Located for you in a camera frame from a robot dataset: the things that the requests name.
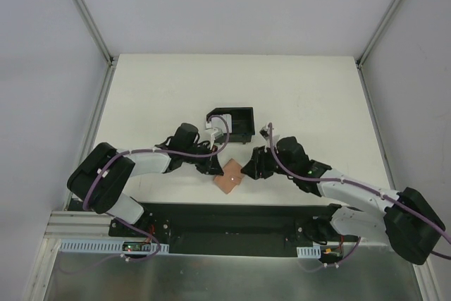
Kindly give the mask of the tan leather card holder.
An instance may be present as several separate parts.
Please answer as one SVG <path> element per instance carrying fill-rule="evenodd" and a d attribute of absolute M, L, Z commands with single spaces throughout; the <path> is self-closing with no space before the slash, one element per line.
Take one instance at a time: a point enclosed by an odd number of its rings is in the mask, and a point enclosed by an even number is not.
<path fill-rule="evenodd" d="M 242 182 L 245 175 L 241 170 L 242 166 L 236 160 L 230 159 L 223 167 L 223 175 L 215 176 L 213 182 L 219 190 L 228 195 Z"/>

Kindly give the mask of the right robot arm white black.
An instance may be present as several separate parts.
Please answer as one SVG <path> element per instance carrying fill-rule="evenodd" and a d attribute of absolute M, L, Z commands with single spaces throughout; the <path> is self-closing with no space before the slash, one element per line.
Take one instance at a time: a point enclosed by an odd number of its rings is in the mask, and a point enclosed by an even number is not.
<path fill-rule="evenodd" d="M 445 224 L 417 190 L 386 190 L 353 180 L 310 159 L 295 137 L 255 147 L 241 172 L 254 180 L 284 175 L 305 193 L 337 200 L 330 214 L 314 222 L 314 241 L 353 235 L 383 243 L 404 260 L 422 265 L 439 239 L 450 239 Z"/>

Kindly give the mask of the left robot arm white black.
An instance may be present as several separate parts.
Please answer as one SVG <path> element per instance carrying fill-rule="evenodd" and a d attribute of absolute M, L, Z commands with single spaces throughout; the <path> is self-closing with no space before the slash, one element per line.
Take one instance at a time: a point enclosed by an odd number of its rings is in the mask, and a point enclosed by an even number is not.
<path fill-rule="evenodd" d="M 149 228 L 149 212 L 123 190 L 128 180 L 150 173 L 166 174 L 192 164 L 206 175 L 222 175 L 215 141 L 230 139 L 230 127 L 207 123 L 209 140 L 201 142 L 196 126 L 182 123 L 166 140 L 150 149 L 119 150 L 107 142 L 98 144 L 73 171 L 67 188 L 83 201 L 85 211 L 108 214 L 124 223 L 132 236 L 143 236 Z"/>

